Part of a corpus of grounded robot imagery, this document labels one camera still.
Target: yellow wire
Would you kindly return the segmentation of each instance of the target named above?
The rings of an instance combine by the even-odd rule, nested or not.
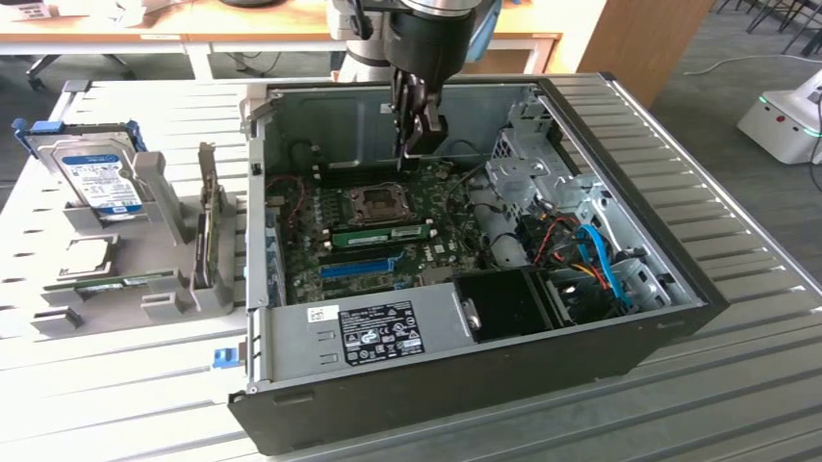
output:
[[[578,270],[580,270],[582,272],[584,272],[586,274],[588,274],[591,277],[594,277],[596,279],[596,275],[594,274],[594,272],[590,269],[587,269],[586,267],[583,267],[582,265],[578,265],[575,263],[571,266],[575,267]]]

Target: ribbed metal surface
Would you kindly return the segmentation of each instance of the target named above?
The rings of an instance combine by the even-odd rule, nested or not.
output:
[[[552,81],[734,305],[624,377],[283,460],[748,461],[822,455],[818,290],[618,89],[596,75]],[[125,101],[137,106],[134,118],[140,105],[152,107],[140,120],[151,148],[179,153],[169,160],[180,166],[172,169],[175,188],[195,184],[193,151],[183,140],[200,130],[197,137],[213,134],[223,143],[220,168],[236,174],[232,187],[241,191],[231,91],[239,89],[98,83],[72,104],[69,119],[93,119]],[[157,94],[176,97],[149,102]],[[165,101],[171,112],[157,107]],[[200,118],[208,122],[193,123]],[[1,423],[0,453],[12,455],[4,459],[257,460],[223,405],[211,402],[225,377],[205,368],[213,348],[243,331],[241,319],[228,317],[33,344],[0,342],[0,390],[16,397],[4,413],[16,418]]]

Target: table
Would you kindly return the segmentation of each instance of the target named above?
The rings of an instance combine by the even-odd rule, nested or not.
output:
[[[623,87],[596,74],[551,80],[732,306],[623,377],[276,460],[740,462],[822,453],[818,283]],[[116,120],[133,115],[124,103],[145,101],[155,117],[145,141],[168,155],[179,195],[196,194],[199,174],[193,150],[180,146],[201,139],[217,142],[223,184],[241,193],[248,153],[235,141],[233,102],[244,83],[96,82],[88,92],[62,93],[52,117]],[[201,115],[208,119],[193,122]],[[50,179],[36,166],[29,161],[0,216],[6,279],[36,271],[22,261],[48,238],[48,229],[24,233],[42,227],[42,209],[54,207]],[[0,299],[24,283],[0,284]],[[0,311],[0,328],[20,312]],[[0,423],[0,453],[9,460],[261,460],[224,405],[212,402],[224,377],[207,366],[213,349],[241,339],[241,315],[56,341],[0,341],[0,391],[14,397],[4,407],[12,417]]]
[[[562,63],[571,71],[582,58],[604,0],[505,1],[492,50],[527,50],[523,71],[543,72],[555,40],[567,36]],[[328,35],[325,0],[288,0],[259,9],[239,9],[219,0],[189,0],[149,14],[149,26],[120,29],[90,17],[2,22],[0,54],[185,53],[193,78],[212,80],[212,53],[343,51]]]

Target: wooden table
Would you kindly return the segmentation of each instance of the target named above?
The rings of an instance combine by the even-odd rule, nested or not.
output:
[[[572,72],[603,5],[604,0],[521,0],[520,5],[505,0],[489,59],[468,70]],[[344,49],[344,42],[328,34],[325,0],[288,0],[260,9],[192,0],[152,13],[145,26],[128,29],[90,17],[0,18],[0,54],[185,53],[197,80],[213,79],[212,53]]]

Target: metal sheet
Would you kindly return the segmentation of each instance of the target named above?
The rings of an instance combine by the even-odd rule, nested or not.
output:
[[[628,174],[646,179],[647,198],[736,303],[692,337],[660,349],[624,377],[447,421],[304,449],[277,460],[747,461],[808,458],[820,453],[822,317],[816,313],[822,297],[816,289],[618,86],[598,75],[556,76],[552,81],[588,123],[615,128],[604,134],[624,135],[604,140],[606,145],[615,149],[611,152]],[[106,82],[94,84],[89,98],[118,98],[118,93],[137,90],[225,97],[228,88],[220,84]],[[105,117],[92,106],[85,105],[90,112],[73,117]],[[167,114],[175,123],[201,116],[227,120],[235,114],[239,121],[232,108],[217,111],[224,111],[217,118],[200,109]],[[183,123],[177,126],[197,133]],[[638,126],[646,133],[635,130]],[[173,136],[180,132],[157,133]],[[183,149],[175,152],[181,159],[188,155]],[[243,161],[240,149],[229,152],[227,161]],[[34,178],[34,170],[26,168],[26,178]],[[183,169],[173,171],[185,177]],[[682,179],[671,176],[679,173],[687,181],[668,181]],[[243,189],[241,177],[233,180],[233,186]],[[46,209],[58,205],[53,192],[40,192],[48,188],[30,187]],[[17,233],[17,253],[37,251],[44,242],[42,233],[22,235],[21,231],[49,225],[46,219],[33,218],[45,212],[30,213],[20,198],[16,193],[9,208],[21,210],[26,218],[2,231],[5,235]],[[16,312],[4,310],[0,315],[10,317]],[[18,454],[10,457],[14,460],[70,455],[84,460],[137,456],[163,461],[257,460],[253,445],[223,405],[209,405],[203,391],[213,389],[216,381],[203,370],[211,349],[233,342],[243,331],[244,320],[229,317],[57,342],[4,340],[4,391],[18,395],[26,389],[25,377],[40,376],[37,382],[45,384],[28,387],[28,393],[48,397],[34,409],[62,412],[53,422],[22,421],[17,427],[12,423],[2,433],[0,451]],[[93,373],[98,371],[94,366],[114,368],[110,378],[94,378],[100,376]],[[56,374],[85,378],[49,385]],[[118,393],[124,399],[114,398]],[[161,431],[169,427],[175,430]]]

